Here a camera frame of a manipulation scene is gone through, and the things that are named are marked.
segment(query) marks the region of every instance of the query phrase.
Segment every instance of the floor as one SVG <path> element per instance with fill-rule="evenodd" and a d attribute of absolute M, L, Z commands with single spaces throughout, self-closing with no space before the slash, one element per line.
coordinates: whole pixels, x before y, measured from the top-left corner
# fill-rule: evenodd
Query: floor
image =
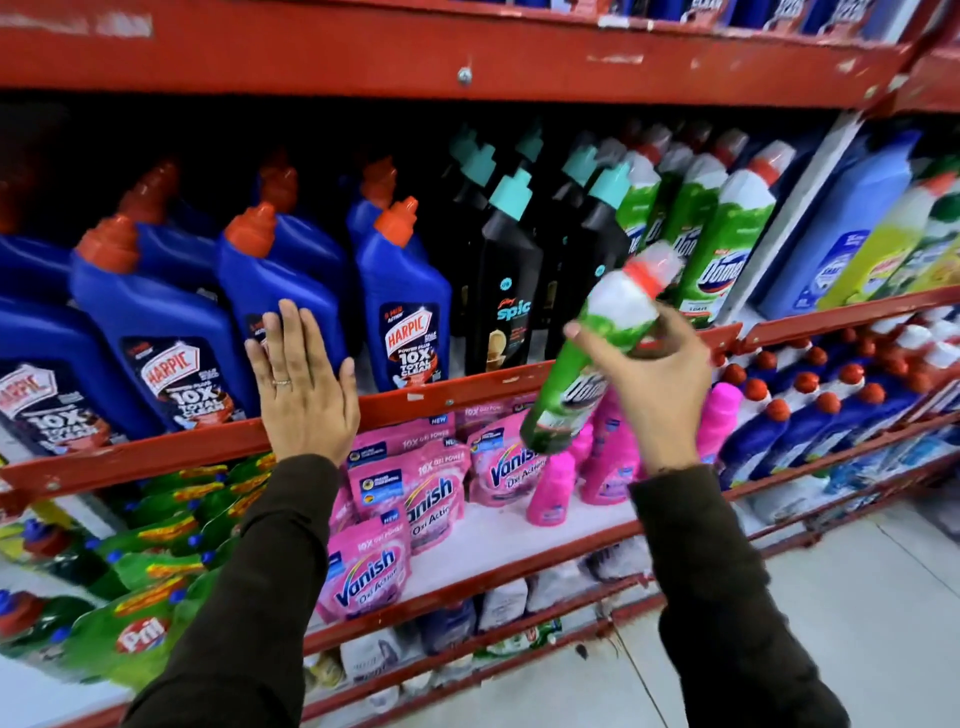
<path fill-rule="evenodd" d="M 960 714 L 960 546 L 909 504 L 769 562 L 794 633 L 852 725 L 948 728 Z M 551 725 L 684 728 L 677 676 L 657 614 L 593 643 L 506 673 L 397 723 L 398 728 Z"/>

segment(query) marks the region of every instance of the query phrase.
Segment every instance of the red cap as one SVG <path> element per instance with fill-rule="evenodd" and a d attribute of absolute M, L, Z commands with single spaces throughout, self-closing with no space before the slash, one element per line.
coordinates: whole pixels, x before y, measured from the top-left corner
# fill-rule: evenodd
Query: red cap
<path fill-rule="evenodd" d="M 390 209 L 385 209 L 376 218 L 373 227 L 394 245 L 406 248 L 410 237 L 414 234 L 414 223 L 417 222 L 417 200 L 408 197 L 402 203 L 393 203 Z"/>
<path fill-rule="evenodd" d="M 785 423 L 790 419 L 790 405 L 783 400 L 771 400 L 763 411 L 775 423 Z"/>
<path fill-rule="evenodd" d="M 270 203 L 274 210 L 289 215 L 297 206 L 297 170 L 293 167 L 274 167 L 260 173 L 260 202 Z"/>
<path fill-rule="evenodd" d="M 813 372 L 800 372 L 793 380 L 793 388 L 805 395 L 812 395 L 820 386 L 820 378 Z"/>
<path fill-rule="evenodd" d="M 127 274 L 136 270 L 140 250 L 136 247 L 136 225 L 126 215 L 105 217 L 84 234 L 77 255 L 102 271 Z"/>
<path fill-rule="evenodd" d="M 260 203 L 234 217 L 224 231 L 224 238 L 241 253 L 251 257 L 266 257 L 274 246 L 275 227 L 274 206 Z"/>
<path fill-rule="evenodd" d="M 725 381 L 728 384 L 732 384 L 734 387 L 739 387 L 746 380 L 747 370 L 745 370 L 739 364 L 731 364 L 723 371 L 723 375 L 720 377 L 720 381 Z"/>
<path fill-rule="evenodd" d="M 842 406 L 840 398 L 832 392 L 824 392 L 822 395 L 820 395 L 820 397 L 817 398 L 816 404 L 817 409 L 819 409 L 821 412 L 827 412 L 831 415 L 835 415 L 837 412 L 839 412 L 840 407 Z"/>
<path fill-rule="evenodd" d="M 887 399 L 886 390 L 875 381 L 865 386 L 856 395 L 870 404 L 883 404 L 883 401 Z"/>
<path fill-rule="evenodd" d="M 743 385 L 745 400 L 763 401 L 767 399 L 768 394 L 770 394 L 770 390 L 767 389 L 767 383 L 763 379 L 747 379 L 747 383 Z"/>

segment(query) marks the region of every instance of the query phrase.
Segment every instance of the pink pouch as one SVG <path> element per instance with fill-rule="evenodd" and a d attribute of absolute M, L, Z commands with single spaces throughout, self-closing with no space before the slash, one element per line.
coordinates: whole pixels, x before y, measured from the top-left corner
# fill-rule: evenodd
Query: pink pouch
<path fill-rule="evenodd" d="M 453 438 L 362 465 L 349 471 L 353 502 L 361 519 L 391 508 L 407 515 L 412 553 L 442 542 L 464 515 L 464 478 L 469 449 Z"/>
<path fill-rule="evenodd" d="M 393 604 L 410 576 L 410 529 L 397 510 L 348 526 L 327 543 L 326 580 L 317 612 L 351 619 Z"/>
<path fill-rule="evenodd" d="M 540 480 L 546 455 L 523 446 L 522 410 L 484 427 L 470 439 L 470 457 L 476 473 L 470 482 L 470 502 L 493 508 L 528 495 Z"/>
<path fill-rule="evenodd" d="M 391 455 L 401 455 L 433 440 L 453 437 L 453 420 L 451 413 L 361 432 L 353 439 L 347 467 L 356 468 Z"/>

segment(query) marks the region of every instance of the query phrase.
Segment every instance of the toilet cleaner bottle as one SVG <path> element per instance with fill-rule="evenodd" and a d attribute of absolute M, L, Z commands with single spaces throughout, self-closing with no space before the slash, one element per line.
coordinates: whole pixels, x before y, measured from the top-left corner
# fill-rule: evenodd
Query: toilet cleaner bottle
<path fill-rule="evenodd" d="M 133 220 L 108 218 L 74 250 L 70 292 L 140 394 L 173 430 L 258 414 L 250 363 L 227 313 L 136 275 L 138 259 Z"/>
<path fill-rule="evenodd" d="M 530 202 L 530 173 L 504 175 L 490 198 L 481 228 L 470 241 L 477 251 L 475 283 L 467 305 L 468 375 L 527 363 L 530 315 L 543 251 L 519 226 Z"/>
<path fill-rule="evenodd" d="M 450 376 L 450 284 L 404 250 L 417 201 L 383 211 L 357 252 L 364 291 L 367 347 L 381 392 Z"/>

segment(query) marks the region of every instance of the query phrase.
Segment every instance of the black bottle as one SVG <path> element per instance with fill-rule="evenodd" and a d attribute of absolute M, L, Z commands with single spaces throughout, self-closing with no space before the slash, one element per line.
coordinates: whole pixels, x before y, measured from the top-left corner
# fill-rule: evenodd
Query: black bottle
<path fill-rule="evenodd" d="M 590 289 L 630 255 L 630 238 L 616 222 L 616 209 L 630 189 L 629 176 L 629 161 L 605 169 L 581 207 L 580 224 L 569 231 L 546 340 L 548 359 L 556 358 L 564 343 L 564 324 L 580 313 Z"/>
<path fill-rule="evenodd" d="M 483 226 L 470 247 L 478 253 L 468 299 L 468 375 L 526 364 L 530 314 L 543 251 L 517 224 L 530 202 L 530 173 L 518 169 L 496 186 Z"/>

